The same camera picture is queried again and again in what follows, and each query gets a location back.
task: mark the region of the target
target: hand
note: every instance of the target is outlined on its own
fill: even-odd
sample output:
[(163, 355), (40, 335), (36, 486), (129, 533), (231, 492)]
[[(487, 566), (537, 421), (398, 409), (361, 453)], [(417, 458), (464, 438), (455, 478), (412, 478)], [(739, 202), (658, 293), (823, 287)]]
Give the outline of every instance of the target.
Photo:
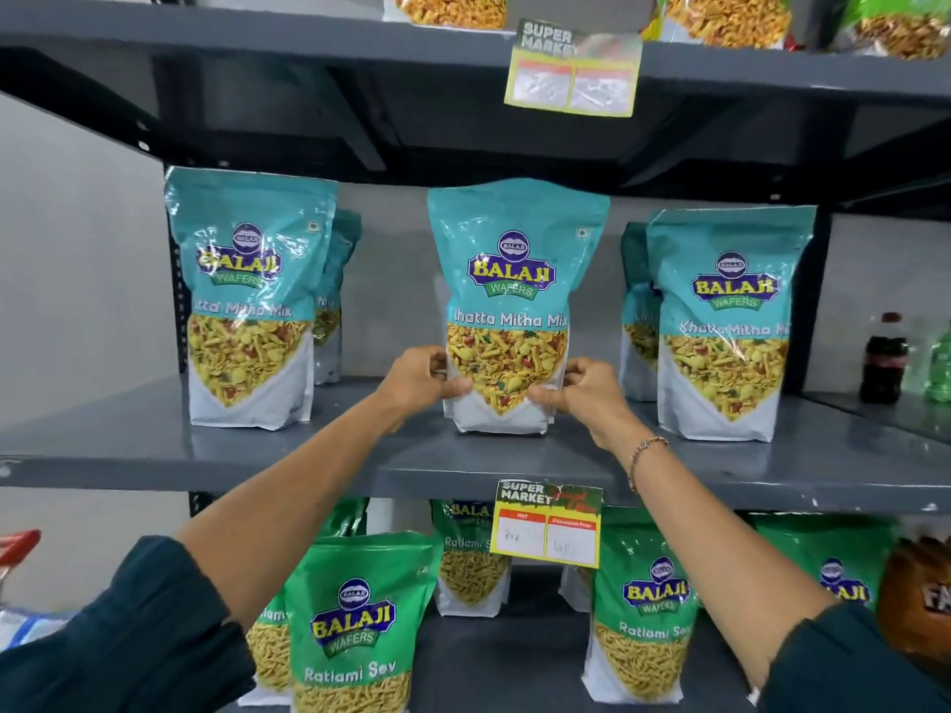
[(381, 401), (396, 419), (390, 432), (402, 422), (433, 405), (437, 400), (465, 395), (472, 389), (466, 377), (446, 379), (446, 350), (438, 345), (410, 348), (393, 363), (379, 384), (374, 398)]
[(528, 396), (536, 403), (574, 415), (588, 428), (599, 448), (619, 456), (630, 454), (622, 449), (632, 436), (650, 436), (649, 429), (628, 407), (614, 369), (600, 360), (572, 358), (565, 368), (564, 388), (558, 391), (533, 385)]

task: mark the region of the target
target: soda bottle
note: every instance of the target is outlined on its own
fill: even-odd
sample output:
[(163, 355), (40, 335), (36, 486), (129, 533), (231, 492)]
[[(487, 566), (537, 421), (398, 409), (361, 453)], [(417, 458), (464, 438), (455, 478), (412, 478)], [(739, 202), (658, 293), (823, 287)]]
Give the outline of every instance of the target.
[(931, 348), (931, 368), (924, 395), (939, 403), (951, 403), (951, 330), (939, 337)]
[(894, 405), (901, 396), (901, 379), (908, 364), (908, 339), (898, 334), (900, 322), (900, 314), (885, 312), (876, 335), (868, 338), (859, 388), (863, 403)]

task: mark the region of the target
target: bracelet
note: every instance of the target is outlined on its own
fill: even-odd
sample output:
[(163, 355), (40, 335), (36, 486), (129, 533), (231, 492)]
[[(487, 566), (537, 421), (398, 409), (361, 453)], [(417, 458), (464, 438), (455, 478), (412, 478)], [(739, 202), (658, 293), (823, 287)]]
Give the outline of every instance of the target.
[(637, 492), (637, 488), (634, 485), (634, 466), (637, 465), (637, 460), (640, 458), (641, 454), (644, 453), (644, 451), (646, 451), (653, 443), (663, 443), (668, 448), (671, 446), (666, 437), (654, 435), (653, 437), (648, 437), (647, 440), (634, 449), (634, 452), (631, 453), (631, 464), (628, 467), (628, 483), (631, 484), (631, 490), (634, 492)]

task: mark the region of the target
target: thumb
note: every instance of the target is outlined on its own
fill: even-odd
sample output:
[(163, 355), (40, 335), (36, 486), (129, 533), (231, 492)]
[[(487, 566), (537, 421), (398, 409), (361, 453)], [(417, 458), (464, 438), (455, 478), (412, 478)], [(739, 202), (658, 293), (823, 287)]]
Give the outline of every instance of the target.
[(473, 388), (473, 382), (468, 377), (454, 377), (452, 380), (443, 380), (439, 383), (439, 397), (443, 400), (452, 400), (454, 397), (466, 395)]
[(559, 412), (568, 412), (568, 398), (565, 397), (563, 390), (552, 390), (551, 388), (542, 388), (539, 385), (532, 385), (528, 392), (529, 400), (538, 405), (554, 407)]

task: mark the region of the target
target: forearm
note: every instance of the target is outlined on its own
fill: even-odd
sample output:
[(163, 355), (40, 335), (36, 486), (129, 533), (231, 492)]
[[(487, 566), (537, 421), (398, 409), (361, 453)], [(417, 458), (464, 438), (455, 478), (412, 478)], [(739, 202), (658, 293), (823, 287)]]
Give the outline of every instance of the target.
[(242, 626), (277, 594), (375, 443), (398, 420), (371, 395), (179, 530), (176, 538)]
[[(650, 430), (616, 421), (612, 452), (627, 469)], [(835, 603), (816, 581), (724, 506), (665, 446), (638, 459), (637, 492), (750, 681), (766, 682), (791, 630)]]

